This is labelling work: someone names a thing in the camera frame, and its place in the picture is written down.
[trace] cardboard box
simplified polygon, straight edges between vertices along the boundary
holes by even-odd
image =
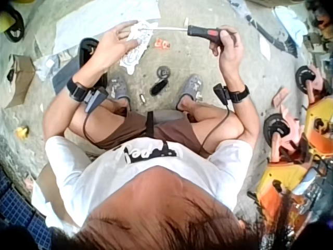
[[[14,107],[24,103],[35,68],[30,57],[10,55],[1,87],[2,108]]]

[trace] black strap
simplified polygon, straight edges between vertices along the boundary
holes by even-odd
[[[153,116],[153,111],[149,111],[148,114],[147,114],[146,136],[150,137],[150,138],[154,138],[154,116]]]

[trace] brown shorts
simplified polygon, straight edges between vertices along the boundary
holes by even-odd
[[[124,122],[106,139],[95,145],[99,148],[110,150],[139,137],[146,137],[147,118],[135,112],[120,110],[117,115],[125,117]],[[154,125],[154,138],[168,142],[178,142],[203,158],[210,154],[204,149],[200,151],[201,144],[194,134],[193,128],[187,117]]]

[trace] concrete floor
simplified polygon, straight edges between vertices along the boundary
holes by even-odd
[[[0,35],[0,77],[3,76],[9,54],[27,55],[33,60],[49,55],[54,46],[57,21],[89,0],[62,0],[61,2],[59,4],[59,1],[37,0],[32,5],[17,6],[25,20],[27,32],[24,40],[17,44],[7,41],[3,34]],[[285,31],[273,16],[271,9],[251,2],[247,4],[253,17],[271,35],[283,38]],[[159,0],[159,9],[161,13],[159,26],[182,27],[185,18],[188,17],[190,24],[198,26],[217,27],[227,24],[236,27],[246,49],[240,73],[260,115],[261,127],[264,118],[272,112],[271,99],[281,86],[290,90],[286,105],[290,107],[293,115],[300,117],[300,107],[304,98],[296,88],[294,74],[300,65],[305,64],[306,52],[299,59],[295,59],[270,46],[271,61],[268,61],[260,52],[258,32],[234,13],[227,0]],[[293,9],[297,13],[304,13],[302,5],[294,6]],[[170,50],[153,48],[156,37],[168,40],[171,43]],[[170,67],[172,71],[169,85],[160,95],[151,97],[149,89],[154,84],[157,78],[156,70],[161,65]],[[171,108],[175,93],[191,73],[200,74],[204,79],[203,101],[221,106],[213,94],[212,87],[223,82],[223,79],[217,59],[208,50],[208,41],[187,37],[181,32],[155,33],[151,39],[150,48],[136,66],[134,74],[127,78],[132,107],[140,113]],[[139,100],[140,93],[146,98],[146,106],[143,106]],[[38,76],[35,76],[24,105],[0,110],[0,162],[18,185],[21,185],[21,190],[26,195],[30,193],[25,189],[22,181],[25,175],[29,172],[33,177],[37,177],[47,163],[42,138],[43,112],[40,105],[42,104],[45,110],[54,96],[51,80],[46,79],[42,82]],[[14,135],[15,128],[21,125],[30,127],[30,135],[23,142]],[[70,132],[66,136],[77,142],[87,152],[101,153],[99,149]],[[258,182],[268,153],[269,147],[263,136],[260,136],[245,183],[239,194],[236,210],[245,210],[252,204],[252,201],[246,197],[246,191]]]

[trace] white t-shirt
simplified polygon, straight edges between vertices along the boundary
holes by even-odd
[[[137,174],[154,166],[162,166],[179,174],[229,209],[235,208],[237,194],[252,157],[252,148],[248,143],[224,141],[214,154],[204,159],[179,143],[168,142],[169,149],[176,152],[176,157],[131,162],[137,157],[147,158],[155,148],[161,150],[162,146],[161,140],[136,138],[116,150],[103,153],[94,162],[78,146],[60,136],[48,139],[45,150],[65,208],[80,227],[108,196]]]

